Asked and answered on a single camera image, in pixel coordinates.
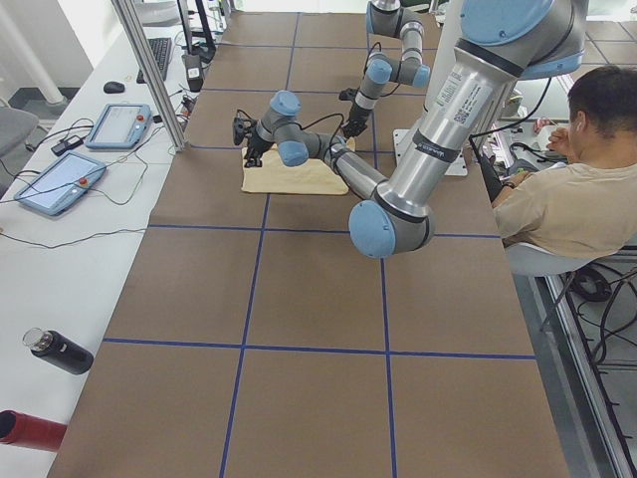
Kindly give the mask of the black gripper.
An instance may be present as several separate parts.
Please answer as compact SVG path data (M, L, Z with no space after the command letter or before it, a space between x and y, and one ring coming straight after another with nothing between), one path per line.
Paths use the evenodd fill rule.
M345 138L351 138L363 133L367 129L367 120L371 113L371 105L360 105L357 102L353 102L348 119L341 127L343 136Z
M263 139L255 130L249 134L247 151L244 155L245 168L262 167L262 156L271 149L273 143Z

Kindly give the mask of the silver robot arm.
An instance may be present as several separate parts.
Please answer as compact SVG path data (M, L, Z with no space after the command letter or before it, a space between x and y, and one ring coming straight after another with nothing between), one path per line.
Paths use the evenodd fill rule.
M428 84L423 24L397 1L370 2L366 21L370 33L399 39L402 56L399 61L381 53L368 56L360 86L340 95L351 104L340 133L302 129L298 97L280 91L261 118L234 119L234 142L246 146L244 158L251 167L260 166L270 149L290 167L312 158L323 161L359 197L348 228L361 254L386 258L417 250L434 232L429 196L504 88L580 66L587 9L584 1L464 2L454 65L434 103L410 129L406 150L390 176L364 162L346 142L365 129L386 84Z
M400 40L402 53L397 60L380 49L369 51L359 87L340 92L341 101L351 102L348 118L342 125L346 138L357 137L366 130L367 120L387 83L420 89L427 86L430 78L430 68L422 59L424 25L416 13L399 1L369 1L366 29L370 34Z

